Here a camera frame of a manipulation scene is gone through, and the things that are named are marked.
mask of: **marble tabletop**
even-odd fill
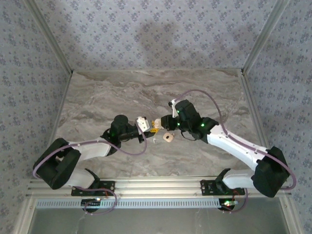
[[[226,127],[233,133],[259,143],[251,120],[238,70],[136,70],[74,72],[61,112],[56,138],[91,140],[110,127],[116,115],[133,121],[138,116],[154,120],[171,113],[168,102],[189,89],[203,89],[217,101]],[[202,117],[219,120],[214,104],[199,92],[185,97]],[[225,151],[202,141],[188,141],[178,131],[171,143],[148,139],[141,156],[117,152],[78,163],[99,177],[116,176],[215,176],[224,168],[247,166]],[[131,153],[142,151],[137,139],[122,144]]]

